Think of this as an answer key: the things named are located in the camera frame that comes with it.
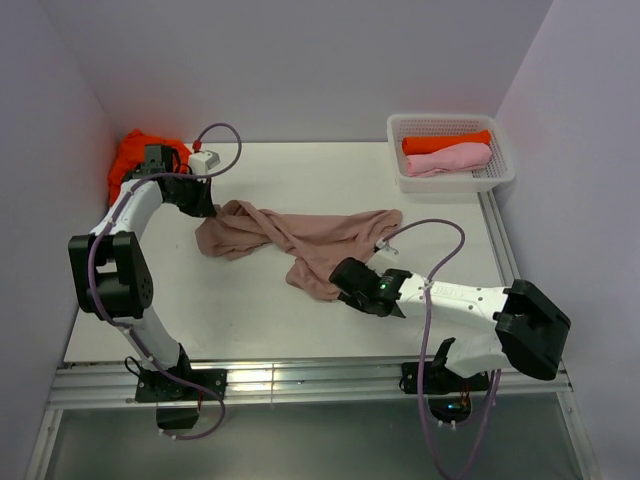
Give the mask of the dusty pink t-shirt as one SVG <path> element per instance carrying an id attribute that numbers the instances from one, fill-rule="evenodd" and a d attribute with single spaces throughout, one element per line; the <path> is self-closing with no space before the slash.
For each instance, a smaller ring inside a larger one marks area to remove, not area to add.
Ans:
<path id="1" fill-rule="evenodd" d="M 229 261 L 273 244 L 294 257 L 285 276 L 288 285 L 315 300 L 334 301 L 339 290 L 329 277 L 335 267 L 349 257 L 367 262 L 376 243 L 402 220 L 397 209 L 353 215 L 281 214 L 233 200 L 217 206 L 216 215 L 205 219 L 195 236 L 203 255 Z"/>

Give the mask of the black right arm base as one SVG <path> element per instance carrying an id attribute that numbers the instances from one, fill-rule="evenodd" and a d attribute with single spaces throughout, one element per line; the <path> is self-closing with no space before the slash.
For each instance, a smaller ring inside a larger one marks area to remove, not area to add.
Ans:
<path id="1" fill-rule="evenodd" d="M 495 375 L 487 372 L 463 378 L 425 361 L 419 419 L 438 427 L 470 422 L 488 402 L 494 380 Z"/>

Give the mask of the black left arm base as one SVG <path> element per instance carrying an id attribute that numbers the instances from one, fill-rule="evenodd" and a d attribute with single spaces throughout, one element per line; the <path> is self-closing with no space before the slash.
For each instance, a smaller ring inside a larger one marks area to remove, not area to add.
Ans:
<path id="1" fill-rule="evenodd" d="M 185 355 L 168 372 L 183 380 L 200 385 L 215 393 L 202 392 L 167 378 L 155 370 L 142 367 L 132 356 L 124 360 L 126 370 L 137 378 L 134 402 L 156 405 L 156 424 L 160 429 L 183 433 L 191 430 L 199 420 L 204 401 L 223 399 L 227 386 L 225 369 L 193 369 Z"/>

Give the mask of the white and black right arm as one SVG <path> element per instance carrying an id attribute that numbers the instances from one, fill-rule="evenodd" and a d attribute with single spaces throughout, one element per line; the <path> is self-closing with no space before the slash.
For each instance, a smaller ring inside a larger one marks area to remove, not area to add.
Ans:
<path id="1" fill-rule="evenodd" d="M 509 367 L 542 381 L 557 375 L 571 322 L 528 281 L 472 287 L 428 281 L 401 269 L 379 274 L 354 258 L 339 263 L 329 281 L 338 288 L 339 300 L 360 312 L 443 320 L 472 329 L 470 337 L 443 340 L 426 363 L 426 380 L 438 390 Z"/>

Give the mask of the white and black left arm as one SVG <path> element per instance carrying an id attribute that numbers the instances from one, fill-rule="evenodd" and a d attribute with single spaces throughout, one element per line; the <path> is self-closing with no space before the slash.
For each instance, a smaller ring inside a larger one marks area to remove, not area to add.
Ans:
<path id="1" fill-rule="evenodd" d="M 163 204 L 193 218 L 216 215 L 211 180 L 180 173 L 177 151 L 144 147 L 143 163 L 127 172 L 120 194 L 103 220 L 69 240 L 68 253 L 79 307 L 116 328 L 131 344 L 159 388 L 183 399 L 195 386 L 184 348 L 167 332 L 152 302 L 154 285 L 139 238 Z"/>

